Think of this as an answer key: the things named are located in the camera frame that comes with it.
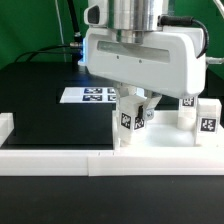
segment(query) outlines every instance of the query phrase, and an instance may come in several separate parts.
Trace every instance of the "white platform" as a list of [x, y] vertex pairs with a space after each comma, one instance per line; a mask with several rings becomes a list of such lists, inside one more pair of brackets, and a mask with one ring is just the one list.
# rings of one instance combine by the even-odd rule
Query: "white platform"
[[[158, 113], [154, 124], [162, 113]], [[181, 134], [185, 147], [171, 147], [175, 112], [170, 112], [165, 126], [153, 128], [152, 133], [163, 136], [154, 138], [150, 147], [120, 148], [116, 150], [0, 150], [1, 176], [124, 176], [124, 175], [224, 175], [224, 147], [191, 147], [182, 141], [190, 133]], [[170, 147], [155, 147], [166, 141]]]
[[[146, 138], [138, 144], [119, 147], [117, 137], [117, 120], [113, 113], [113, 135], [115, 150], [148, 150], [152, 147], [194, 147], [194, 131], [183, 131], [177, 128], [177, 111], [155, 111], [153, 120], [148, 121]], [[224, 129], [219, 125], [218, 147], [224, 147]]]

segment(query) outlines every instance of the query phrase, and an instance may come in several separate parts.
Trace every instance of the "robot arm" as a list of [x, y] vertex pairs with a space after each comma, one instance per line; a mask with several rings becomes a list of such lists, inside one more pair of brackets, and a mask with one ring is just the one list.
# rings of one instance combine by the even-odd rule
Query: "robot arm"
[[[162, 94], [184, 99], [201, 93], [206, 71], [203, 30], [165, 26], [169, 0], [90, 3], [85, 11], [85, 22], [90, 25], [85, 53], [89, 72], [120, 86], [143, 88], [147, 100], [140, 118], [148, 119], [147, 111], [152, 114]], [[172, 22], [184, 24], [186, 20]]]

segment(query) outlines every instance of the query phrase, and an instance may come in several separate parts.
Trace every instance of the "metal cylinder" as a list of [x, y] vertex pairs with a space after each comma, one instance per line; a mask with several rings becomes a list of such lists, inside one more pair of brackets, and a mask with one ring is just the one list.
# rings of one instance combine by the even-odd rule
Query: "metal cylinder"
[[117, 41], [141, 44], [145, 31], [156, 31], [158, 16], [168, 14], [169, 0], [109, 0], [108, 27], [116, 29]]

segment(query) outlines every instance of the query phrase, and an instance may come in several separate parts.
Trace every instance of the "black mat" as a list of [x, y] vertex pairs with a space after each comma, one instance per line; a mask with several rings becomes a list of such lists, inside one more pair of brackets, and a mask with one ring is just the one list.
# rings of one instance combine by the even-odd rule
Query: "black mat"
[[112, 104], [59, 104], [65, 87], [113, 84], [70, 63], [16, 63], [0, 72], [0, 112], [15, 131], [3, 148], [112, 149]]

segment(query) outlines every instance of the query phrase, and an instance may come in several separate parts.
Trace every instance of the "black tabletop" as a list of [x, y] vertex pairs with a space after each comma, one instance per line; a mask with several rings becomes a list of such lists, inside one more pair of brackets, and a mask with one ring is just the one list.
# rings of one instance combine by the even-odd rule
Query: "black tabletop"
[[112, 149], [112, 104], [60, 104], [65, 87], [111, 87], [70, 63], [15, 63], [0, 72], [0, 112], [15, 130], [3, 148]]
[[223, 176], [1, 177], [3, 224], [223, 224]]

